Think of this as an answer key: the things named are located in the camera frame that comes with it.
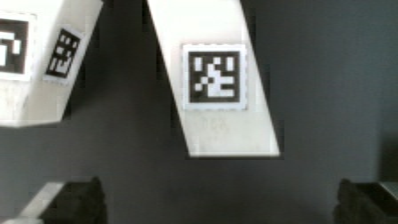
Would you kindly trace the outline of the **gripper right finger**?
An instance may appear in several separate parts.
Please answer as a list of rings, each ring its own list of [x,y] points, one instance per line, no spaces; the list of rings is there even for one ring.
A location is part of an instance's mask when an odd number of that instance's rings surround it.
[[[340,180],[333,224],[398,224],[398,182]]]

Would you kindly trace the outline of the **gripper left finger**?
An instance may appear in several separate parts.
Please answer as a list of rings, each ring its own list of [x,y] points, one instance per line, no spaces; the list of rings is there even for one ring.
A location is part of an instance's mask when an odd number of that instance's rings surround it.
[[[10,224],[108,224],[99,178],[47,182]]]

